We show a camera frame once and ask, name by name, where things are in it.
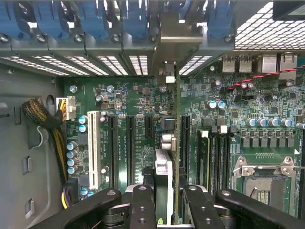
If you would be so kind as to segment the black RAM slot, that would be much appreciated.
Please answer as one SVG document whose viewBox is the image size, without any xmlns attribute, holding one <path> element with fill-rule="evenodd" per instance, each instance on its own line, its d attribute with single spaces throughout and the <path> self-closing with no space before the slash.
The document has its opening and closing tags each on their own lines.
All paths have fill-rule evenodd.
<svg viewBox="0 0 305 229">
<path fill-rule="evenodd" d="M 301 176 L 300 176 L 300 190 L 299 190 L 299 204 L 298 204 L 298 218 L 305 221 L 305 130 L 302 131 L 301 141 Z"/>
<path fill-rule="evenodd" d="M 236 133 L 238 131 L 237 126 L 233 125 L 228 127 L 229 134 L 228 134 L 228 168 L 227 168 L 227 174 L 228 174 L 228 188 L 234 189 L 234 154 L 236 152 Z"/>
<path fill-rule="evenodd" d="M 220 126 L 220 189 L 225 188 L 227 183 L 227 134 L 228 127 L 226 125 Z"/>
<path fill-rule="evenodd" d="M 211 178 L 211 192 L 214 193 L 216 186 L 217 186 L 217 133 L 218 133 L 218 129 L 217 126 L 212 126 L 211 129 L 211 137 L 212 137 L 212 171 L 213 171 L 213 175 Z"/>
</svg>

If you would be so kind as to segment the long black expansion slot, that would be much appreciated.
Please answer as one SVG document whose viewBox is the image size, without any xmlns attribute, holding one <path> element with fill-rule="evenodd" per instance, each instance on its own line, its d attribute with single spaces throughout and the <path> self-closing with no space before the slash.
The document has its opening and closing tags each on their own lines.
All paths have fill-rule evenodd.
<svg viewBox="0 0 305 229">
<path fill-rule="evenodd" d="M 108 118 L 108 137 L 110 152 L 110 186 L 119 188 L 119 166 L 118 166 L 118 120 L 116 115 Z"/>
<path fill-rule="evenodd" d="M 189 144 L 190 144 L 190 116 L 181 116 L 181 130 L 180 130 L 180 167 L 187 172 L 188 169 L 188 156 L 189 156 Z"/>
<path fill-rule="evenodd" d="M 126 116 L 126 155 L 127 155 L 127 184 L 135 184 L 135 138 L 136 123 L 134 115 Z"/>
</svg>

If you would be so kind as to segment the CPU socket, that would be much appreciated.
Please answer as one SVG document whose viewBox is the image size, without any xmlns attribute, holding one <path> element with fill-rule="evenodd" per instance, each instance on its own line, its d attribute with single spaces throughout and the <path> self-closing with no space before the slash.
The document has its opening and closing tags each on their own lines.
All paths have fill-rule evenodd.
<svg viewBox="0 0 305 229">
<path fill-rule="evenodd" d="M 291 156 L 271 164 L 249 163 L 246 157 L 239 156 L 230 188 L 297 217 L 297 171 Z"/>
</svg>

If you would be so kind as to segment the black power connector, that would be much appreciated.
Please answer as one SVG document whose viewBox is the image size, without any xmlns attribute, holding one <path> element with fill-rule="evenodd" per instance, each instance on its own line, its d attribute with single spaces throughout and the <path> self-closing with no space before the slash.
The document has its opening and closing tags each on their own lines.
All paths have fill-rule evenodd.
<svg viewBox="0 0 305 229">
<path fill-rule="evenodd" d="M 62 186 L 63 198 L 68 207 L 79 201 L 79 184 L 77 178 L 69 178 Z"/>
</svg>

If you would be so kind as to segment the white expansion slot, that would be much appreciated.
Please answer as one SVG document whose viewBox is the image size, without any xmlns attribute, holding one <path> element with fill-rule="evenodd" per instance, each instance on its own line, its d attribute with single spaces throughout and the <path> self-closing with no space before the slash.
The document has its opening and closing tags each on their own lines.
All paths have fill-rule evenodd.
<svg viewBox="0 0 305 229">
<path fill-rule="evenodd" d="M 98 190 L 101 186 L 101 131 L 100 112 L 88 111 L 88 162 L 89 188 Z"/>
</svg>

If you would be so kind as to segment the short black expansion slot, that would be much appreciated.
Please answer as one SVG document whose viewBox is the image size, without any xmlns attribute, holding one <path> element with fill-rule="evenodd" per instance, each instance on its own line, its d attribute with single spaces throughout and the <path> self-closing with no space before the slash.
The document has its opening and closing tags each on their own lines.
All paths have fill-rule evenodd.
<svg viewBox="0 0 305 229">
<path fill-rule="evenodd" d="M 144 116 L 144 136 L 145 138 L 153 138 L 153 116 Z"/>
</svg>

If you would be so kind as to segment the green motherboard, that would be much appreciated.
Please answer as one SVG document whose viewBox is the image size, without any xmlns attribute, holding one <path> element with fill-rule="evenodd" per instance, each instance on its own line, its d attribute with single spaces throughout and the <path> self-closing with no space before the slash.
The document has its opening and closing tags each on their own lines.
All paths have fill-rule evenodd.
<svg viewBox="0 0 305 229">
<path fill-rule="evenodd" d="M 237 126 L 236 152 L 249 163 L 271 164 L 291 156 L 301 166 L 302 131 L 305 130 L 305 57 L 297 56 L 296 79 L 280 80 L 278 70 L 259 73 L 222 72 L 223 62 L 190 74 L 181 69 L 180 114 L 190 116 L 187 172 L 179 163 L 179 186 L 200 185 L 211 192 L 212 126 L 217 126 L 217 186 L 220 183 L 220 126 Z M 77 178 L 79 200 L 110 186 L 108 118 L 118 120 L 119 188 L 127 187 L 126 116 L 134 115 L 135 184 L 155 185 L 155 150 L 160 148 L 161 116 L 169 112 L 170 90 L 151 77 L 82 77 L 65 81 L 65 94 L 74 96 L 76 119 L 67 121 L 68 174 Z M 88 111 L 100 112 L 101 186 L 89 188 Z M 144 116 L 153 116 L 153 138 L 144 136 Z"/>
</svg>

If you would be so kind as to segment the white power connector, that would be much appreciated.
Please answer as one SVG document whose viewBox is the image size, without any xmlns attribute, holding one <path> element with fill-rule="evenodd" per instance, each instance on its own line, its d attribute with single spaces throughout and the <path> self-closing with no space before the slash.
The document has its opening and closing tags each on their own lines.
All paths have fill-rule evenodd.
<svg viewBox="0 0 305 229">
<path fill-rule="evenodd" d="M 56 112 L 62 118 L 62 121 L 74 121 L 76 119 L 76 101 L 74 96 L 57 97 Z"/>
</svg>

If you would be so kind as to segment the open black PC case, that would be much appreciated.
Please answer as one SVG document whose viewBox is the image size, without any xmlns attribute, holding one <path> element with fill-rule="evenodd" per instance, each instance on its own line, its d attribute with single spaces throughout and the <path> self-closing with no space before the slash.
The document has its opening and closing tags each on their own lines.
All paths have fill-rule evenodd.
<svg viewBox="0 0 305 229">
<path fill-rule="evenodd" d="M 30 229 L 68 208 L 62 191 L 71 178 L 67 121 L 56 112 L 56 98 L 67 97 L 67 79 L 151 77 L 163 85 L 153 73 L 162 12 L 195 21 L 203 36 L 182 67 L 190 74 L 222 62 L 224 55 L 236 57 L 237 71 L 237 59 L 250 55 L 257 79 L 263 55 L 277 55 L 277 70 L 284 53 L 305 57 L 305 0 L 234 0 L 233 34 L 220 39 L 208 38 L 209 0 L 147 0 L 148 34 L 138 40 L 124 31 L 122 0 L 99 0 L 108 31 L 99 40 L 81 27 L 76 3 L 81 0 L 52 0 L 61 3 L 66 35 L 60 40 L 36 22 L 33 4 L 47 0 L 3 1 L 14 3 L 20 33 L 16 39 L 0 33 L 0 229 Z M 185 186 L 179 186 L 177 223 L 158 226 L 156 219 L 157 229 L 195 229 L 185 207 Z"/>
</svg>

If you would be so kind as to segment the silver USB port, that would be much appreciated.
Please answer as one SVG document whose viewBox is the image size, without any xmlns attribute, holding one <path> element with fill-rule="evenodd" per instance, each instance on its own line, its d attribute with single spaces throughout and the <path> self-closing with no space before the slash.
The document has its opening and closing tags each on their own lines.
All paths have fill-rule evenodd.
<svg viewBox="0 0 305 229">
<path fill-rule="evenodd" d="M 250 55 L 241 55 L 239 57 L 239 72 L 240 73 L 252 72 L 252 57 Z"/>
<path fill-rule="evenodd" d="M 277 70 L 277 55 L 262 56 L 262 72 L 270 73 Z"/>
<path fill-rule="evenodd" d="M 235 61 L 236 57 L 233 55 L 224 55 L 222 57 L 222 72 L 223 73 L 234 73 L 235 72 Z"/>
</svg>

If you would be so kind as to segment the silver network port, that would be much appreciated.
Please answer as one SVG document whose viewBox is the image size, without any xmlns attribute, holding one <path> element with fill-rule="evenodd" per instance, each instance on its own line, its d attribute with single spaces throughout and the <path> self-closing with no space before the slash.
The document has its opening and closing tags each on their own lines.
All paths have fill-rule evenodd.
<svg viewBox="0 0 305 229">
<path fill-rule="evenodd" d="M 297 55 L 292 53 L 284 53 L 280 57 L 280 80 L 293 81 L 296 79 L 296 70 L 293 70 L 297 66 Z"/>
</svg>

